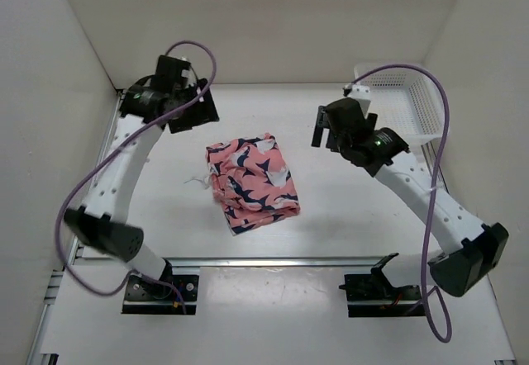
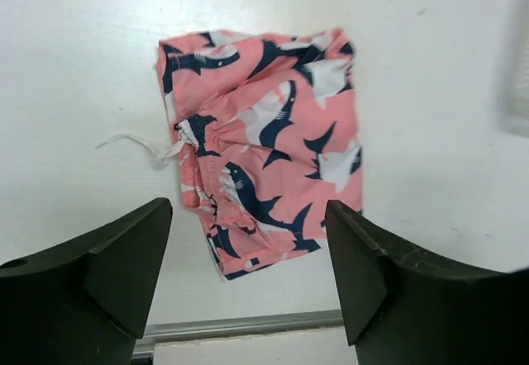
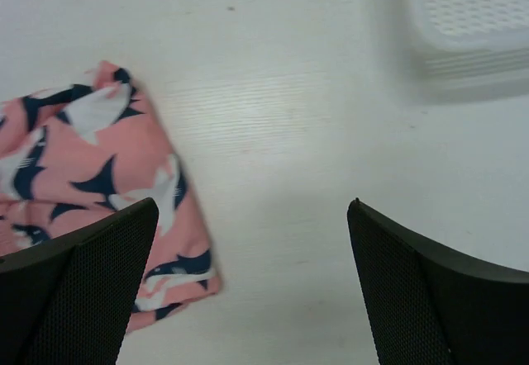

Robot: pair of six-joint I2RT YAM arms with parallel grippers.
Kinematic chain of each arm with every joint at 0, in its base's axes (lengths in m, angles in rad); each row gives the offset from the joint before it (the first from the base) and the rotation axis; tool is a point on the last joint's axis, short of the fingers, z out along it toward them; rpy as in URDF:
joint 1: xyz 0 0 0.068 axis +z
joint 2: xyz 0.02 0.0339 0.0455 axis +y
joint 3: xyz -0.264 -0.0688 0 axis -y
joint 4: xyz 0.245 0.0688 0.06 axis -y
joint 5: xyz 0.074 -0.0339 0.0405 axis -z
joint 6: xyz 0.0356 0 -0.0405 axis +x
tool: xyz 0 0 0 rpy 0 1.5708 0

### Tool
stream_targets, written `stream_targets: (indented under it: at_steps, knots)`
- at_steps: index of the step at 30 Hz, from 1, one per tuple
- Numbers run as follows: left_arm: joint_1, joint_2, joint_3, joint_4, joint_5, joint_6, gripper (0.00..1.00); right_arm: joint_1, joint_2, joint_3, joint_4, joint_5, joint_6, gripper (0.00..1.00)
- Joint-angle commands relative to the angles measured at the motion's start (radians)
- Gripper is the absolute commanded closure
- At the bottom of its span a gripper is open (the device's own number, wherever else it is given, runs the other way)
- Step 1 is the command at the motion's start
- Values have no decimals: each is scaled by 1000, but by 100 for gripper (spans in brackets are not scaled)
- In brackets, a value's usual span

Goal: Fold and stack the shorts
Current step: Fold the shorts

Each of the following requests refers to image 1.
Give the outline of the pink shark print shorts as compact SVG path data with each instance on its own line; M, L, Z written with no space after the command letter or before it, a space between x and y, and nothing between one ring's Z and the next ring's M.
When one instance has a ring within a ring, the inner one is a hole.
M207 174L189 180L212 190L233 235L300 214L291 171L269 132L209 145L206 162Z

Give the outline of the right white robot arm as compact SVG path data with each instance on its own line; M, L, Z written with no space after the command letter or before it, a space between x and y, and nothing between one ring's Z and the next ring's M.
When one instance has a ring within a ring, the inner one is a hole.
M437 188L409 144L394 130L376 128L377 115L364 114L358 100L344 97L320 106L312 146L322 144L392 190L425 224L441 248L427 265L434 284L453 297L462 297L493 270L509 233L470 214L444 189Z

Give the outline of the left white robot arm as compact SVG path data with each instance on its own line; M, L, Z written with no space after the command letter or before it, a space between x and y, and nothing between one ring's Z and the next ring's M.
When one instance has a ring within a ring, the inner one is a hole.
M191 83L193 71L187 59L161 55L155 73L124 92L107 152L110 161L96 174L81 204L64 214L65 224L82 244L139 274L155 299L173 290L170 263L147 246L142 228L128 224L127 218L141 171L164 130L175 134L219 119L208 80Z

